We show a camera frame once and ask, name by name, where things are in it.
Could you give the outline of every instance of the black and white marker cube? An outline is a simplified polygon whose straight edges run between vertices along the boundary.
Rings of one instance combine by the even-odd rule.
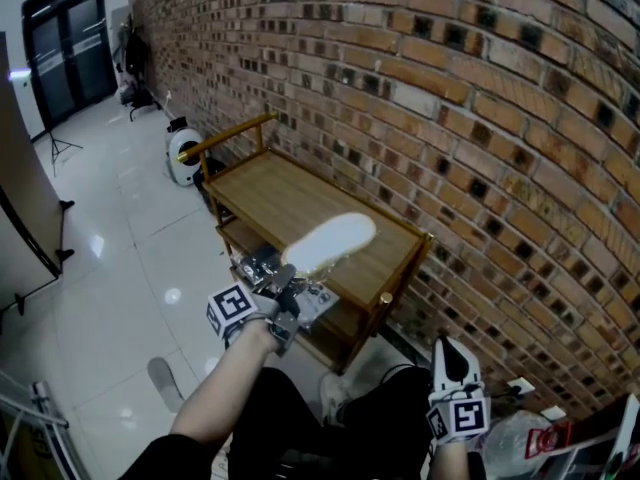
[[[427,421],[438,444],[466,441],[489,430],[489,398],[434,403]]]
[[[241,320],[255,311],[258,306],[241,282],[209,295],[207,319],[220,339],[228,337]]]

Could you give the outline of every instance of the wooden tabletop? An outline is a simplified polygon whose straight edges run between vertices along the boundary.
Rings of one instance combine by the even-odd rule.
[[[365,308],[373,308],[388,282],[410,259],[422,235],[360,202],[272,151],[225,169],[209,191],[280,250],[326,220],[346,212],[368,215],[377,234],[341,260],[329,280]]]

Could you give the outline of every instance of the wooden cart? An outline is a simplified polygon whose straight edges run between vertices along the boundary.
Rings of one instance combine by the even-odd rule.
[[[227,251],[250,254],[265,243],[283,251],[327,219],[346,212],[368,215],[376,224],[374,240],[341,260],[325,285],[340,296],[297,341],[334,371],[351,363],[367,338],[375,335],[397,303],[433,242],[431,235],[347,193],[278,151],[264,148],[261,125],[276,117],[267,114],[212,137],[181,153],[199,155],[205,189],[218,220]],[[209,176],[204,152],[256,128],[257,152]],[[219,203],[233,212],[222,219]]]

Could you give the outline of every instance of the tripod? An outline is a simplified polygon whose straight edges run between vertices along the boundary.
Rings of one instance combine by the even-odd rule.
[[[66,151],[69,148],[78,148],[84,149],[82,146],[78,146],[77,144],[71,144],[71,142],[66,142],[64,140],[56,139],[53,136],[51,130],[47,130],[47,133],[51,135],[51,165],[53,165],[53,177],[56,177],[56,160],[60,156],[60,153]],[[62,148],[58,147],[58,143],[65,144]]]

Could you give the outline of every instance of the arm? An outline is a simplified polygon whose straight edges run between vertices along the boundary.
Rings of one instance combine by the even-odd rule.
[[[278,342],[264,320],[247,323],[216,368],[182,406],[171,434],[190,437],[217,452],[233,431],[267,356],[277,348]]]
[[[429,471],[432,480],[469,480],[467,445],[464,442],[442,444],[436,448]]]

